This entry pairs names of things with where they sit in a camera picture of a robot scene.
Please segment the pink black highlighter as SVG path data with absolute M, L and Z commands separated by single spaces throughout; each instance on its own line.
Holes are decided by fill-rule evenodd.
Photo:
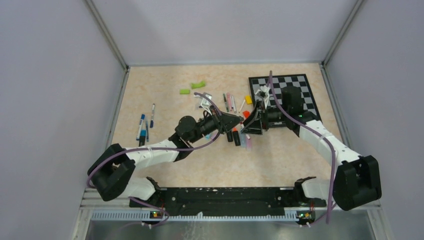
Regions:
M 226 133 L 226 137 L 227 137 L 227 141 L 229 142 L 229 143 L 231 143 L 231 142 L 233 142 L 234 140 L 233 140 L 233 134 L 232 134 L 232 132 L 231 131 L 229 131 L 229 132 L 227 132 Z

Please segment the orange black highlighter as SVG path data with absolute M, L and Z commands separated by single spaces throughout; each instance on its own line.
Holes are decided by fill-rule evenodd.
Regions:
M 240 134 L 236 127 L 232 129 L 232 137 L 233 137 L 235 146 L 237 147 L 241 146 Z

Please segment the light blue highlighter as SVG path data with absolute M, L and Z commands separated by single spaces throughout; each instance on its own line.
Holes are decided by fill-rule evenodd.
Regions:
M 240 146 L 242 147 L 242 148 L 246 148 L 247 147 L 247 141 L 246 141 L 246 135 L 245 134 L 243 134 L 243 133 L 240 133 L 239 134 L 239 139 L 240 139 Z

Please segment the pink pastel highlighter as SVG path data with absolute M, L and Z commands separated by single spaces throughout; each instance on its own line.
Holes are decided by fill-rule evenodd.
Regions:
M 251 151 L 252 150 L 252 139 L 248 134 L 245 135 L 245 141 L 246 141 L 246 149 L 248 151 Z

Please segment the grey cap white marker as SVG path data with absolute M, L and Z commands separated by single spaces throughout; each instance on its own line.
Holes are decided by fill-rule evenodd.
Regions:
M 235 114 L 237 114 L 237 106 L 236 106 L 235 98 L 234 98 L 233 95 L 231 95 L 230 98 L 231 98 L 231 104 L 232 104 L 233 112 Z

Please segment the green thin pen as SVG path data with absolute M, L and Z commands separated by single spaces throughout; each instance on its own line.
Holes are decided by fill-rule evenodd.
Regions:
M 226 94 L 223 93 L 222 96 L 223 96 L 223 102 L 224 102 L 224 105 L 225 105 L 226 112 L 229 113 L 230 112 L 230 109 L 229 109 L 229 105 L 228 105 Z

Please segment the pink translucent pen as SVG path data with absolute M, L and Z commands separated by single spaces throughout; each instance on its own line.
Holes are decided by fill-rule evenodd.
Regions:
M 232 111 L 232 101 L 231 101 L 231 95 L 228 92 L 226 93 L 226 101 L 227 101 L 227 105 L 228 105 L 228 111 L 231 112 Z

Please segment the blue thin pen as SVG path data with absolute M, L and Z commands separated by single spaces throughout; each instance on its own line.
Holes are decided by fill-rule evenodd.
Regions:
M 145 121 L 145 135 L 146 135 L 146 142 L 149 142 L 149 124 L 148 124 L 148 120 Z

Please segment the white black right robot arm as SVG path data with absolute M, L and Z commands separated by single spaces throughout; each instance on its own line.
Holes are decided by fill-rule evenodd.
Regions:
M 377 159 L 350 149 L 327 130 L 316 114 L 305 110 L 300 87 L 284 87 L 282 103 L 272 107 L 274 97 L 266 85 L 255 92 L 254 109 L 243 122 L 242 133 L 261 135 L 270 124 L 285 123 L 331 166 L 329 179 L 307 177 L 296 181 L 293 200 L 297 205 L 307 206 L 313 199 L 320 199 L 349 211 L 382 197 Z

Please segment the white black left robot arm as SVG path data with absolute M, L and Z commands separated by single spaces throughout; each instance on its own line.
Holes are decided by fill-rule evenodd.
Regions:
M 112 144 L 89 168 L 88 184 L 105 202 L 133 197 L 154 207 L 160 202 L 159 187 L 151 178 L 137 177 L 135 172 L 183 160 L 196 150 L 193 143 L 214 131 L 230 132 L 243 120 L 239 115 L 225 112 L 207 114 L 199 120 L 186 115 L 179 120 L 174 134 L 156 144 L 130 148 Z

